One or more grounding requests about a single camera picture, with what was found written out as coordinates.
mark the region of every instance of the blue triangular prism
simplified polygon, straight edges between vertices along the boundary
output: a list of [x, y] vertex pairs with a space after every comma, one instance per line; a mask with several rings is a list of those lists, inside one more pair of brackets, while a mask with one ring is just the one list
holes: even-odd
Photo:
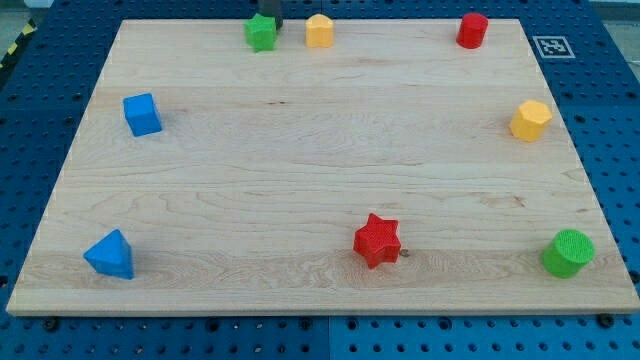
[[100, 274], [133, 279], [131, 246], [118, 229], [87, 250], [84, 258]]

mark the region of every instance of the red cylinder block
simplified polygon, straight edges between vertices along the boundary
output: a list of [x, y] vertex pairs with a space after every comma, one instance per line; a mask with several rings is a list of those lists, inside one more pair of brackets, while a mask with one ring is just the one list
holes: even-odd
[[482, 45], [484, 33], [489, 26], [489, 20], [482, 14], [469, 13], [462, 17], [460, 31], [456, 41], [467, 49], [476, 49]]

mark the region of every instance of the toy block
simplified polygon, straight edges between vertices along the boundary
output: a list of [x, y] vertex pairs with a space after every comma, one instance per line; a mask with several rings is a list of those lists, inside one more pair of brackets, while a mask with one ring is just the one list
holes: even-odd
[[87, 250], [84, 258], [100, 274], [133, 279], [131, 246], [118, 229]]
[[551, 110], [547, 105], [529, 100], [518, 106], [509, 128], [518, 139], [536, 141], [549, 126], [551, 118]]
[[542, 264], [552, 275], [567, 279], [591, 262], [595, 254], [587, 235], [578, 230], [562, 230], [542, 252]]
[[258, 0], [258, 9], [260, 15], [276, 19], [276, 30], [282, 27], [282, 0]]
[[322, 14], [316, 14], [305, 22], [307, 47], [333, 46], [333, 21]]
[[122, 100], [124, 117], [133, 136], [142, 136], [162, 131], [158, 109], [149, 93], [131, 96]]
[[278, 38], [276, 19], [255, 14], [253, 18], [244, 22], [244, 35], [254, 52], [273, 50]]
[[369, 214], [367, 225], [356, 231], [353, 250], [364, 256], [369, 269], [383, 262], [395, 263], [400, 254], [400, 240], [396, 235], [398, 220], [383, 220]]
[[482, 14], [468, 13], [462, 17], [456, 42], [466, 49], [476, 49], [482, 45], [489, 20]]

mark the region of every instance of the blue pegboard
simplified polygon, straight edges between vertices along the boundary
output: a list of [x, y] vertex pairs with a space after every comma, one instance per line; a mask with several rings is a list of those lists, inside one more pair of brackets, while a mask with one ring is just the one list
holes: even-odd
[[[0, 304], [9, 294], [122, 19], [249, 18], [255, 0], [57, 0], [0, 93]], [[285, 18], [518, 18], [633, 277], [640, 280], [640, 85], [584, 0], [286, 0]], [[640, 315], [17, 319], [0, 359], [640, 357]]]

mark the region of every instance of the wood grain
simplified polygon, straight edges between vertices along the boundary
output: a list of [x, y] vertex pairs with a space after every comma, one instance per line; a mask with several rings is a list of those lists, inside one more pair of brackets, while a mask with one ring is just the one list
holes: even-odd
[[[637, 293], [564, 122], [514, 20], [482, 48], [454, 20], [336, 21], [304, 45], [288, 21], [254, 54], [236, 20], [124, 21], [36, 233], [14, 315], [634, 312]], [[152, 91], [161, 133], [134, 138], [123, 97]], [[514, 139], [518, 104], [554, 119]], [[406, 250], [369, 270], [353, 234], [400, 221]], [[82, 253], [114, 228], [135, 278]], [[540, 263], [577, 228], [597, 257]]]

